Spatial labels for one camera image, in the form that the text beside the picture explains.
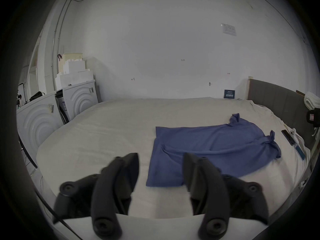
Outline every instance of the mattress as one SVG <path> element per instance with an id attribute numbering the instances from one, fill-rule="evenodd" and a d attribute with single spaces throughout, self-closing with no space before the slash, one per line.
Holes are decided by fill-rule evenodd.
<path id="1" fill-rule="evenodd" d="M 137 152 L 140 174 L 132 193 L 129 215 L 143 218 L 192 216 L 185 186 L 147 187 L 156 126 L 198 127 L 227 124 L 232 114 L 256 124 L 265 135 L 275 132 L 281 158 L 241 177 L 263 188 L 269 214 L 286 201 L 299 184 L 310 160 L 310 150 L 299 137 L 306 159 L 302 161 L 281 133 L 288 127 L 273 112 L 249 100 L 117 99 L 99 103 L 56 130 L 38 149 L 37 163 L 55 195 L 66 181 L 99 173 L 116 156 Z"/>

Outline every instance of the white wall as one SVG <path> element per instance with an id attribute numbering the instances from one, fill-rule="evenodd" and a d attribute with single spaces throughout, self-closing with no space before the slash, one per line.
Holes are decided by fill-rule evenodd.
<path id="1" fill-rule="evenodd" d="M 267 1 L 292 28 L 265 0 L 72 1 L 59 52 L 83 53 L 102 100 L 222 98 L 224 89 L 244 98 L 248 76 L 320 96 L 320 73 L 293 9 Z M 221 23 L 237 36 L 223 34 Z"/>

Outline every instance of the blue sign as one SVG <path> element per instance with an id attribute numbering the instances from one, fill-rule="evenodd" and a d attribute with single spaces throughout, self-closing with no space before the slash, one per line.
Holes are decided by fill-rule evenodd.
<path id="1" fill-rule="evenodd" d="M 234 99 L 235 98 L 235 90 L 224 90 L 225 99 Z"/>

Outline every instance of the white washing machine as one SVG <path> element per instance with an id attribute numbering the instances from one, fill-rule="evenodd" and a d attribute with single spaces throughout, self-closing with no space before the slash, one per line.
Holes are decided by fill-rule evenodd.
<path id="1" fill-rule="evenodd" d="M 69 121 L 91 106 L 98 104 L 94 83 L 95 80 L 86 81 L 57 91 L 56 97 L 59 105 Z"/>
<path id="2" fill-rule="evenodd" d="M 17 110 L 18 134 L 33 165 L 37 165 L 38 147 L 63 126 L 55 94 L 41 96 Z"/>

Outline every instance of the white towel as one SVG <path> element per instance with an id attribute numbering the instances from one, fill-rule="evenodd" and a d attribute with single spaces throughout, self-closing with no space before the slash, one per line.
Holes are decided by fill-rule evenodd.
<path id="1" fill-rule="evenodd" d="M 304 104 L 309 110 L 320 109 L 320 98 L 311 92 L 307 92 L 304 96 Z"/>

